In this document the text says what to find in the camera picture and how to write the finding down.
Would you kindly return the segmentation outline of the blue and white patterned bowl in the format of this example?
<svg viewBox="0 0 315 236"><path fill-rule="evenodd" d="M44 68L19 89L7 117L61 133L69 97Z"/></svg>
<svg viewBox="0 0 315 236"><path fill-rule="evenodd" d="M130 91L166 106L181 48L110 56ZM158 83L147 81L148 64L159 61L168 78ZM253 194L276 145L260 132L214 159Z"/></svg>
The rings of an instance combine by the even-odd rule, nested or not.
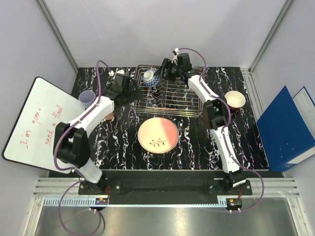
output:
<svg viewBox="0 0 315 236"><path fill-rule="evenodd" d="M142 76L142 81L146 88L152 89L159 84L160 77L155 75L153 70L147 70Z"/></svg>

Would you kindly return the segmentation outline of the pink plastic cup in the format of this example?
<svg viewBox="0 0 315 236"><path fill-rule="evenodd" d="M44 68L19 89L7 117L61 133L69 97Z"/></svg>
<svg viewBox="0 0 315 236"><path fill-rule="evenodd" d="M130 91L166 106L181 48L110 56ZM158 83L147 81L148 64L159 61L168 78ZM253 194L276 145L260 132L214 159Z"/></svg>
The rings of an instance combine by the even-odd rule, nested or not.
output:
<svg viewBox="0 0 315 236"><path fill-rule="evenodd" d="M104 119L105 120L111 120L114 117L114 113L110 113L109 115L107 115Z"/></svg>

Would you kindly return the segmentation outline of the lavender plastic cup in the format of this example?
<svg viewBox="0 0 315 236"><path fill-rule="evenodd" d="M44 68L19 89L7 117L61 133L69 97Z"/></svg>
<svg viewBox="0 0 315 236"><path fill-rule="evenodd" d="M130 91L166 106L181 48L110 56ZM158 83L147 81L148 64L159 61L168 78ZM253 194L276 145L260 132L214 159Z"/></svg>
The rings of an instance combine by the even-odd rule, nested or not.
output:
<svg viewBox="0 0 315 236"><path fill-rule="evenodd" d="M92 90L86 90L79 95L78 100L85 108L88 108L94 103L95 98L96 94Z"/></svg>

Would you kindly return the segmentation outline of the pink and cream plate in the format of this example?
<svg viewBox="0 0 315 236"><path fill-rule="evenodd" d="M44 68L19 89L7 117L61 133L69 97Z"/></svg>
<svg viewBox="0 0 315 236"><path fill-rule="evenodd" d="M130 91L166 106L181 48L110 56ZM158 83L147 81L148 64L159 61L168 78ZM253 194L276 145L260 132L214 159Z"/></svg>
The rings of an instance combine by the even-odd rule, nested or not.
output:
<svg viewBox="0 0 315 236"><path fill-rule="evenodd" d="M138 129L138 141L143 149L154 154L164 154L170 150L169 138L178 132L177 126L165 118L150 118Z"/></svg>

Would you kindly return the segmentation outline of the red floral ceramic bowl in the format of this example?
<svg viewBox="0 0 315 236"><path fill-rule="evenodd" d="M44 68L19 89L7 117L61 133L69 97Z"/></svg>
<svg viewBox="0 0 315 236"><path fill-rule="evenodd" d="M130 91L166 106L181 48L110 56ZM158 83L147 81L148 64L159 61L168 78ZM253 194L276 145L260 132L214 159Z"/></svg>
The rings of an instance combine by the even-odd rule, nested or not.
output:
<svg viewBox="0 0 315 236"><path fill-rule="evenodd" d="M224 97L230 109L233 110L238 110L242 108L246 103L245 96L238 91L229 91L225 94Z"/></svg>

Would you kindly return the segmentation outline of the blue and cream plate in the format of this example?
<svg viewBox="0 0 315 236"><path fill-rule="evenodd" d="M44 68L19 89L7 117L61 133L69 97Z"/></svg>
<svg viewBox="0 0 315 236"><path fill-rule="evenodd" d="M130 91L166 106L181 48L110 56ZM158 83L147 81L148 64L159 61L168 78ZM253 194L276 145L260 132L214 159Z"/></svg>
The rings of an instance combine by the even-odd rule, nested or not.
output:
<svg viewBox="0 0 315 236"><path fill-rule="evenodd" d="M179 141L178 132L174 132L173 134L170 135L170 138L169 138L170 150L176 147L176 145L178 144L178 141Z"/></svg>

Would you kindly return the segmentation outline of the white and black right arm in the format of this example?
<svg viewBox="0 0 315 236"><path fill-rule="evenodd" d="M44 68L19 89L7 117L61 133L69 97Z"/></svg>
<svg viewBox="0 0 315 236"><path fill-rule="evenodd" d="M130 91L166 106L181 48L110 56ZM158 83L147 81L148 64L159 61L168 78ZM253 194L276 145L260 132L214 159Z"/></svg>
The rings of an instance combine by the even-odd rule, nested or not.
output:
<svg viewBox="0 0 315 236"><path fill-rule="evenodd" d="M234 195L245 184L243 168L237 161L229 136L228 126L231 122L231 111L227 102L219 97L204 81L205 69L199 74L193 69L188 53L173 51L174 58L164 59L156 72L162 79L175 81L180 79L193 90L202 102L205 125L210 130L219 150L224 172L223 188L229 195Z"/></svg>

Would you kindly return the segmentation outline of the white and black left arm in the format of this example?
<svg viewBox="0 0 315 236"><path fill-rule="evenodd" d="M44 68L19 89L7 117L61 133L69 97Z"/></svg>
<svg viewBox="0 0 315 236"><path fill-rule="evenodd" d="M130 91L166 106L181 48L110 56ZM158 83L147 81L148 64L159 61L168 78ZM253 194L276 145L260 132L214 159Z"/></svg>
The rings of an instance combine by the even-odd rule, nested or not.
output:
<svg viewBox="0 0 315 236"><path fill-rule="evenodd" d="M75 171L90 182L89 189L100 195L106 190L102 171L91 160L89 136L101 121L116 108L142 98L138 82L126 74L117 73L113 83L77 118L60 122L55 128L53 156L59 171Z"/></svg>

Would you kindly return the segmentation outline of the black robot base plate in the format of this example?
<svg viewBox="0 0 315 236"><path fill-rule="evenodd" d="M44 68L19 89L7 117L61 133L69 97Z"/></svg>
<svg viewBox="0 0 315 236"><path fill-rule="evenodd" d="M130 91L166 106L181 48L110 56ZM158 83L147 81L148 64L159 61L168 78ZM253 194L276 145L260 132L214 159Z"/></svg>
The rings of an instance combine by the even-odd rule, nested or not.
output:
<svg viewBox="0 0 315 236"><path fill-rule="evenodd" d="M212 170L106 170L99 183L84 181L79 185L80 195L111 195L141 192L198 191L215 195L252 195L251 183L245 174L229 175Z"/></svg>

